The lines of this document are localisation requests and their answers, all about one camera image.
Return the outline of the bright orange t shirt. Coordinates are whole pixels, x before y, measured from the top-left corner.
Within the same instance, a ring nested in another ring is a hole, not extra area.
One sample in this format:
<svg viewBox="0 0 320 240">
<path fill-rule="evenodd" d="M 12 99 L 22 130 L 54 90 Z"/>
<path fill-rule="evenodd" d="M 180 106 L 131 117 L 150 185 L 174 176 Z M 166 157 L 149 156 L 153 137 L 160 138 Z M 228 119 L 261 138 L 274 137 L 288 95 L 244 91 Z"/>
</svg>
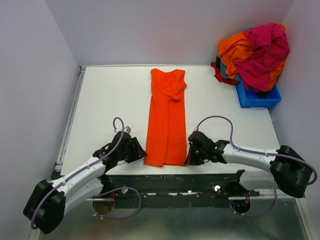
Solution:
<svg viewBox="0 0 320 240">
<path fill-rule="evenodd" d="M 151 70 L 146 153 L 144 164 L 184 166 L 187 158 L 185 71 Z"/>
</svg>

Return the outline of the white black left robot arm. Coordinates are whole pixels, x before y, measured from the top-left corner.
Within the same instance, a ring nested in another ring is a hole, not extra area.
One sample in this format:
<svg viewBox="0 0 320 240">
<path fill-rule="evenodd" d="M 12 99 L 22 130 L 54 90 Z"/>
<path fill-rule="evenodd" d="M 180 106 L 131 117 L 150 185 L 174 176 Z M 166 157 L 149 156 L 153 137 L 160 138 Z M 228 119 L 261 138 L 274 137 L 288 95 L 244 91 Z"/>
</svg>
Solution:
<svg viewBox="0 0 320 240">
<path fill-rule="evenodd" d="M 74 207 L 89 198 L 110 194 L 106 172 L 121 161 L 129 164 L 146 156 L 136 137 L 119 131 L 110 143 L 97 149 L 77 169 L 56 180 L 41 180 L 31 193 L 23 215 L 30 220 L 33 230 L 49 234 Z"/>
</svg>

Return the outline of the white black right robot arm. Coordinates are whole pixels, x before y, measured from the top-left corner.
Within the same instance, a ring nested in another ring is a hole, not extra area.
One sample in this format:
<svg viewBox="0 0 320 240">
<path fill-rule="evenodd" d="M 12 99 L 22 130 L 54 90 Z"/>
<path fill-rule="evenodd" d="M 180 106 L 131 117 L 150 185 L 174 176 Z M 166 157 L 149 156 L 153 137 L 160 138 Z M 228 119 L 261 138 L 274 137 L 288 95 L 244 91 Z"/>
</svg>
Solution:
<svg viewBox="0 0 320 240">
<path fill-rule="evenodd" d="M 230 183 L 230 191 L 236 196 L 247 190 L 279 189 L 291 197 L 302 198 L 313 173 L 311 165 L 286 145 L 271 150 L 245 149 L 227 140 L 214 142 L 198 130 L 192 132 L 188 142 L 187 165 L 198 166 L 208 160 L 257 169 L 242 171 L 240 177 Z"/>
</svg>

